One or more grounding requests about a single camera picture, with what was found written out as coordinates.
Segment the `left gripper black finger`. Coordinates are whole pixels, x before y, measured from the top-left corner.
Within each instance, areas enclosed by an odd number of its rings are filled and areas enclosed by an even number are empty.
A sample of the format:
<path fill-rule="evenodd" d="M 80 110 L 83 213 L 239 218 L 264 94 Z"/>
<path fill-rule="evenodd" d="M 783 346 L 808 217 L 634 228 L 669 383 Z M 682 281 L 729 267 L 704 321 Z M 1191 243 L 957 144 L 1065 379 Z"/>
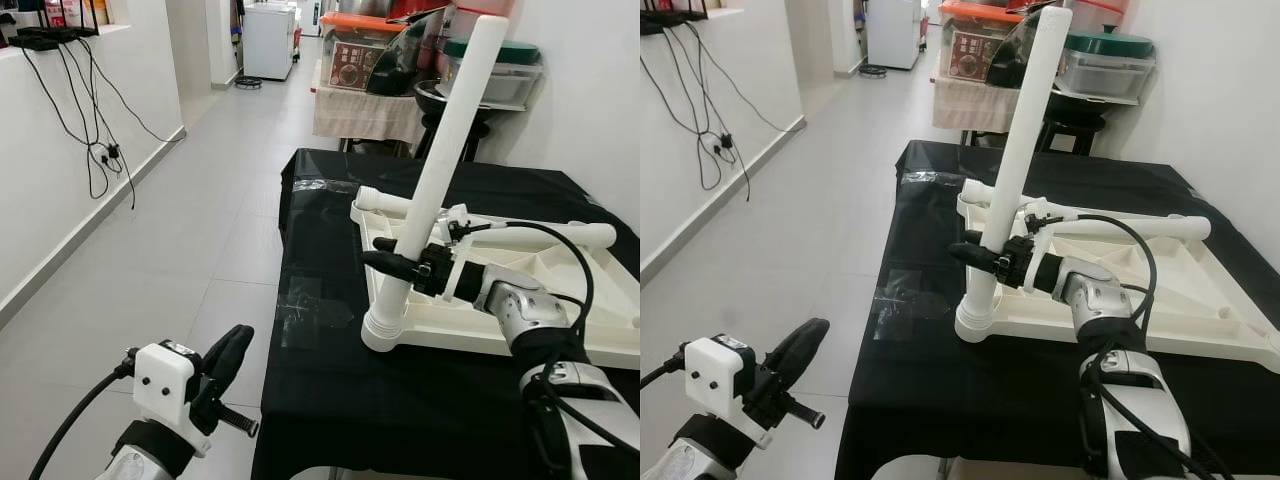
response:
<path fill-rule="evenodd" d="M 803 330 L 795 328 L 768 353 L 768 369 L 780 390 L 788 390 L 804 372 Z"/>
<path fill-rule="evenodd" d="M 812 361 L 817 356 L 817 352 L 820 348 L 822 342 L 826 339 L 829 332 L 829 321 L 822 317 L 810 317 L 800 326 L 804 326 L 801 339 L 803 339 L 803 361 L 805 372 L 812 365 Z"/>
<path fill-rule="evenodd" d="M 229 330 L 210 347 L 205 357 L 204 374 L 207 380 L 204 389 L 209 396 L 221 396 L 236 375 L 228 360 L 228 351 L 234 339 L 236 330 Z"/>
<path fill-rule="evenodd" d="M 227 388 L 227 390 L 234 383 L 236 376 L 238 375 L 241 366 L 243 364 L 244 355 L 255 335 L 255 329 L 244 324 L 236 325 L 232 328 L 232 330 L 236 330 L 236 339 L 228 351 L 228 360 L 230 361 L 230 367 L 236 375 L 234 378 L 230 379 L 230 384 Z M 227 393 L 227 390 L 221 396 L 215 396 L 215 397 L 221 398 Z"/>

